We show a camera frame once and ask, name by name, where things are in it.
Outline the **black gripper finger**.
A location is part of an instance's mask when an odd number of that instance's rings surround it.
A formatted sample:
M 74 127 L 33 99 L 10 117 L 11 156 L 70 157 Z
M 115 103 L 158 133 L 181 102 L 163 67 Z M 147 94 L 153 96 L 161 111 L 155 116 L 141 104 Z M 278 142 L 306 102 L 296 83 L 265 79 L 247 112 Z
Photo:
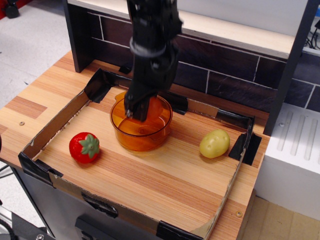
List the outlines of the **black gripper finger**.
M 124 99 L 124 112 L 127 118 L 133 118 L 135 112 L 135 103 L 128 98 Z
M 150 105 L 149 98 L 145 98 L 142 101 L 140 101 L 136 106 L 136 110 L 134 112 L 134 118 L 140 122 L 145 122 L 148 116 L 149 105 Z

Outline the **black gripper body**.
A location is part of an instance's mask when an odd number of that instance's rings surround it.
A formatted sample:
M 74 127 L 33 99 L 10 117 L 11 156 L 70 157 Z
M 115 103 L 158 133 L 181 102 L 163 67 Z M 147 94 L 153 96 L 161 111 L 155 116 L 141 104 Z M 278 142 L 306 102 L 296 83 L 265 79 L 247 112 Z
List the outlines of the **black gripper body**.
M 173 44 L 168 44 L 159 55 L 134 52 L 133 78 L 125 95 L 125 99 L 134 101 L 134 110 L 140 101 L 170 89 L 176 77 L 178 55 Z

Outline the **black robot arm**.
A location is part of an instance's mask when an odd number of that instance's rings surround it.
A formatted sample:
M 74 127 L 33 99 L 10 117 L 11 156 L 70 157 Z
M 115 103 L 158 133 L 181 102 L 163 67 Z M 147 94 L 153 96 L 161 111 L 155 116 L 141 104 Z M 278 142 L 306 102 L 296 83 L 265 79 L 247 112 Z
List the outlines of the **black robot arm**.
M 124 110 L 128 118 L 144 122 L 150 99 L 169 90 L 176 77 L 179 50 L 172 40 L 181 33 L 183 22 L 175 0 L 129 0 L 127 8 L 134 59 Z

